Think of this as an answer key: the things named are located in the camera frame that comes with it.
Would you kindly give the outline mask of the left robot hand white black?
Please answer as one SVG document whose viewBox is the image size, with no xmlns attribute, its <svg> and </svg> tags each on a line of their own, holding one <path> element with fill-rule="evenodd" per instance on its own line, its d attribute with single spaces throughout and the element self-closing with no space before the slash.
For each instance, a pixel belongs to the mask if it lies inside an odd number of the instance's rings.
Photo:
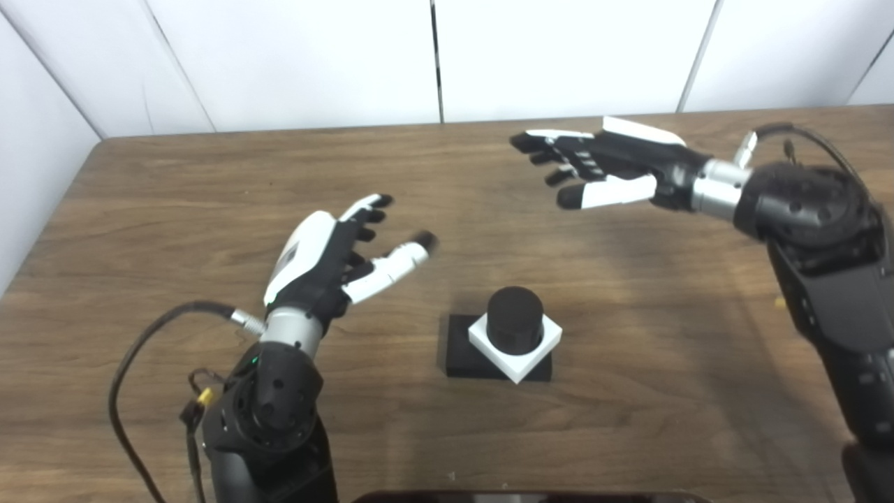
<svg viewBox="0 0 894 503">
<path fill-rule="evenodd" d="M 293 346 L 315 357 L 333 319 L 389 289 L 433 255 L 438 240 L 428 231 L 383 256 L 363 258 L 355 251 L 358 242 L 376 237 L 368 226 L 384 220 L 384 208 L 392 201 L 389 195 L 371 194 L 338 219 L 319 210 L 297 226 L 266 284 L 262 347 Z"/>
</svg>

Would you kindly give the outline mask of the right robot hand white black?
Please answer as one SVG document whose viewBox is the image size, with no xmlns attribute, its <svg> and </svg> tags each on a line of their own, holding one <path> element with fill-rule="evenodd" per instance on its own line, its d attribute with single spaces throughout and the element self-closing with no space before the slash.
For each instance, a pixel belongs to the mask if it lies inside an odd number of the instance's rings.
<svg viewBox="0 0 894 503">
<path fill-rule="evenodd" d="M 529 129 L 511 137 L 535 166 L 554 163 L 545 182 L 563 210 L 649 201 L 661 209 L 731 221 L 750 169 L 687 147 L 667 130 L 604 117 L 596 133 Z"/>
</svg>

